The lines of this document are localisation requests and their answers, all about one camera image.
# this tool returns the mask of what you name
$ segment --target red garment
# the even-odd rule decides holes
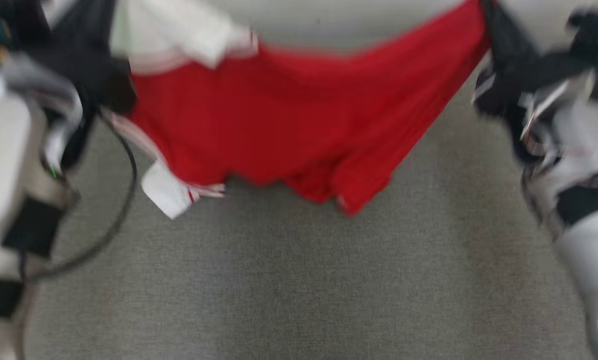
[[[216,70],[134,75],[132,121],[187,183],[285,181],[355,214],[441,114],[489,48],[479,0],[352,57],[260,45]]]

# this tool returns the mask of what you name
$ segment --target white sleeve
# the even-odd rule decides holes
[[[111,48],[134,73],[162,73],[189,61],[215,68],[231,51],[256,47],[250,29],[198,0],[119,0]]]

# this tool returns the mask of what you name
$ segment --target red fabric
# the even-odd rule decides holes
[[[352,57],[280,50],[135,75],[132,121],[173,173],[285,181],[355,214],[441,114],[489,48],[478,0]]]

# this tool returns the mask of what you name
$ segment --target black cable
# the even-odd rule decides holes
[[[27,254],[23,251],[20,253],[19,256],[19,273],[22,280],[25,283],[38,283],[39,281],[44,280],[51,280],[54,278],[58,278],[59,276],[63,276],[69,272],[75,271],[77,268],[85,265],[90,260],[94,259],[103,250],[105,250],[113,241],[114,237],[119,233],[121,230],[121,226],[127,219],[128,214],[130,212],[130,207],[132,205],[132,200],[134,200],[134,196],[136,194],[137,183],[138,183],[138,170],[136,159],[134,158],[134,154],[130,146],[128,145],[127,141],[114,129],[114,126],[110,123],[109,119],[103,120],[103,123],[114,133],[114,136],[123,146],[125,152],[128,155],[130,160],[130,164],[132,166],[132,180],[130,182],[130,189],[128,194],[125,198],[125,202],[123,203],[123,207],[121,208],[118,216],[114,223],[109,227],[105,235],[100,239],[100,241],[92,246],[90,249],[84,251],[80,255],[75,256],[73,259],[68,260],[62,264],[56,265],[54,268],[41,271],[39,273],[33,275],[26,274],[26,267],[27,267]]]

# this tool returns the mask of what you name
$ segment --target gray fabric surface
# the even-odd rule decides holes
[[[176,221],[139,194],[106,253],[42,287],[29,358],[588,358],[576,294],[472,84],[354,218],[239,180]],[[104,232],[130,177],[103,126],[89,148],[58,260]]]

